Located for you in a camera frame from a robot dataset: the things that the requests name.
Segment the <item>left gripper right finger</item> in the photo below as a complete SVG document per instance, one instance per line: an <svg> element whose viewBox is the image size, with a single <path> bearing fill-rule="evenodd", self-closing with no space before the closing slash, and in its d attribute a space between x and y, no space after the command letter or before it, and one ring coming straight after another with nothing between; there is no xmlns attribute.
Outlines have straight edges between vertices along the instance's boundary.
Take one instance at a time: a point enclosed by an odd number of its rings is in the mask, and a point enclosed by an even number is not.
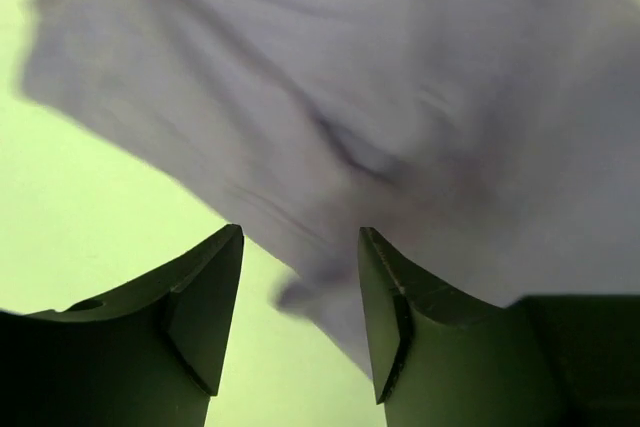
<svg viewBox="0 0 640 427"><path fill-rule="evenodd" d="M532 296L506 308L419 267L379 232L358 267L375 397L390 426L635 426L639 300Z"/></svg>

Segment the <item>purple t shirt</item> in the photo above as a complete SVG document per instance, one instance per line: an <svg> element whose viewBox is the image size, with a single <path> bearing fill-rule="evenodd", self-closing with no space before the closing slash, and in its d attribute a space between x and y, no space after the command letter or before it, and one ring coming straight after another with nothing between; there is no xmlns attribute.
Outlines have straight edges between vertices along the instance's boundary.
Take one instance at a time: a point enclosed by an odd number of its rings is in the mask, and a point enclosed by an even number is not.
<svg viewBox="0 0 640 427"><path fill-rule="evenodd" d="M639 290L638 0L34 5L24 94L241 225L363 371L363 227L495 305Z"/></svg>

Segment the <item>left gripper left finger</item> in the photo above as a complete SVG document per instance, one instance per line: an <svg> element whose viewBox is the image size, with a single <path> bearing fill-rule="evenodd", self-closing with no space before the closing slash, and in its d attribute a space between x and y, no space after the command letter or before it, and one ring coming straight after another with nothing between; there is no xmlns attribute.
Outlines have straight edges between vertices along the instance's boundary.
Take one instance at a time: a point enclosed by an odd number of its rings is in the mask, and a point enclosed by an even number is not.
<svg viewBox="0 0 640 427"><path fill-rule="evenodd" d="M244 236L227 225L178 258L65 311L1 315L5 426L201 426L219 389Z"/></svg>

